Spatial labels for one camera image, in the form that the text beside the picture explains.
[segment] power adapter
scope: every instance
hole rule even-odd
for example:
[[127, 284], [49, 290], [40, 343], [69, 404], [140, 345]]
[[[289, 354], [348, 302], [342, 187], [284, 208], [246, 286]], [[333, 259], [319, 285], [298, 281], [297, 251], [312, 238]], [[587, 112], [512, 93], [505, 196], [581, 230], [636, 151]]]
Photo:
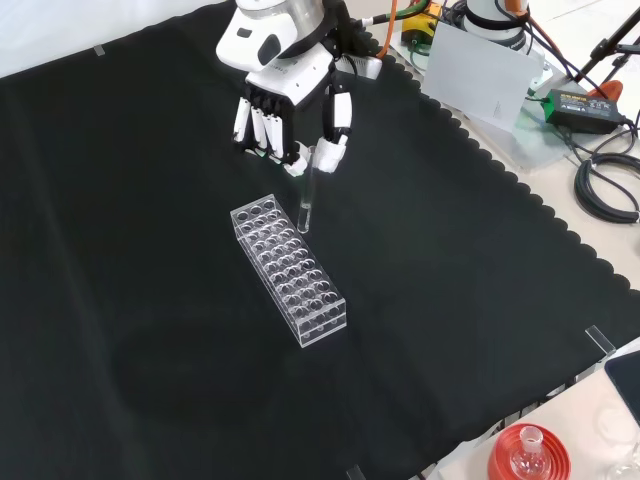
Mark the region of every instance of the power adapter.
[[547, 123], [575, 133], [611, 133], [624, 122], [616, 102], [581, 93], [551, 90], [542, 108]]

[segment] black tablecloth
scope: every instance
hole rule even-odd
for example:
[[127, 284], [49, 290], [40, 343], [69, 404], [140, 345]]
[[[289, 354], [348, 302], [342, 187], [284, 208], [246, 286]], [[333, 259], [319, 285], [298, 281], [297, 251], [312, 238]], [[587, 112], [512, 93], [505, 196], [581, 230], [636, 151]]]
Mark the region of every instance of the black tablecloth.
[[0, 82], [2, 478], [404, 480], [596, 361], [586, 327], [640, 334], [628, 282], [386, 59], [308, 240], [348, 327], [300, 349], [229, 218], [295, 216], [299, 181], [233, 149], [241, 77], [191, 40], [231, 12]]

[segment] white robotic hand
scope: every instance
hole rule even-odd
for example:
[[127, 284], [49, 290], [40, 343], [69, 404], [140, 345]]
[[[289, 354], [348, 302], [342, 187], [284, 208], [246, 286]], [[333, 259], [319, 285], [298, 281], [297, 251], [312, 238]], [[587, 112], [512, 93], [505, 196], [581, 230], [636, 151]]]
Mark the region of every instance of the white robotic hand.
[[345, 155], [352, 117], [351, 95], [337, 80], [336, 62], [345, 53], [370, 54], [355, 34], [344, 1], [326, 11], [322, 0], [236, 2], [239, 8], [217, 47], [220, 60], [250, 72], [233, 141], [282, 163], [290, 175], [301, 175], [309, 156], [295, 141], [295, 117], [325, 90], [323, 137], [314, 165], [334, 172]]

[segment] test tube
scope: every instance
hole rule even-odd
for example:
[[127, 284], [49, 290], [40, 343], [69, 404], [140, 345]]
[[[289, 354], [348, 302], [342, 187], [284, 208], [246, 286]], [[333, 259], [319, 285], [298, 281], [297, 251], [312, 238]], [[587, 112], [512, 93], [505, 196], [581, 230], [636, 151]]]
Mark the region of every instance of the test tube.
[[309, 231], [311, 224], [311, 208], [313, 207], [313, 196], [315, 193], [314, 170], [315, 170], [316, 147], [309, 147], [309, 165], [304, 174], [304, 184], [302, 195], [300, 196], [300, 211], [298, 213], [298, 231], [305, 234]]

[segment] white paper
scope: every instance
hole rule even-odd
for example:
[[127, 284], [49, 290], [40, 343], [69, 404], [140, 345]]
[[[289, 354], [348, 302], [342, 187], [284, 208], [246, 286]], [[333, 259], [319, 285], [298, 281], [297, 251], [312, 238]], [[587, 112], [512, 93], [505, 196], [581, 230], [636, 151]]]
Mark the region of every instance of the white paper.
[[536, 58], [440, 22], [422, 93], [511, 131], [531, 80], [541, 71]]

